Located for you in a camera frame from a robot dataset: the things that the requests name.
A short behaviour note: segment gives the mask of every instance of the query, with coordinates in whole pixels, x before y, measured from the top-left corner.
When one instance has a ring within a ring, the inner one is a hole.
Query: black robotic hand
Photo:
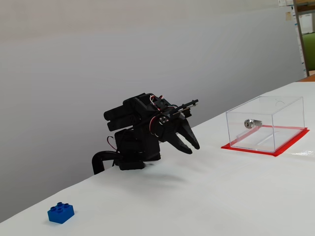
[[[176,106],[163,96],[143,93],[125,100],[122,106],[105,112],[104,118],[110,121],[107,124],[110,131],[132,127],[115,133],[116,152],[103,151],[93,157],[94,173],[104,170],[104,160],[114,160],[114,164],[120,166],[121,170],[143,169],[144,161],[160,159],[159,141],[169,142],[179,151],[192,154],[191,149],[176,133],[185,137],[195,149],[200,148],[186,120],[191,116],[190,108],[197,102],[198,100],[193,100]]]
[[[190,107],[195,106],[198,100],[183,104],[180,107],[171,105],[162,97],[156,98],[154,95],[151,95],[150,100],[157,109],[163,110],[160,114],[153,117],[149,124],[150,132],[156,135],[159,141],[169,142],[179,151],[192,154],[191,149],[176,135],[176,133],[179,133],[195,149],[200,149],[199,143],[186,120],[186,118],[191,116]]]

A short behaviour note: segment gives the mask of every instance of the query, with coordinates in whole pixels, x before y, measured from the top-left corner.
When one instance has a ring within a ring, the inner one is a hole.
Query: white tablecloth
[[[221,149],[221,114],[193,129],[201,148],[192,155],[162,144],[160,161],[110,168],[2,222],[0,235],[314,236],[315,83],[267,95],[304,96],[311,131],[282,155]],[[60,201],[75,209],[62,225],[47,217]]]

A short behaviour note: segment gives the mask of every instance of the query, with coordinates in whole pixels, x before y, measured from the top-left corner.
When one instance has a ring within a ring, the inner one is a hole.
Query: clear acrylic box
[[[226,112],[230,146],[275,152],[305,129],[303,97],[260,96]]]

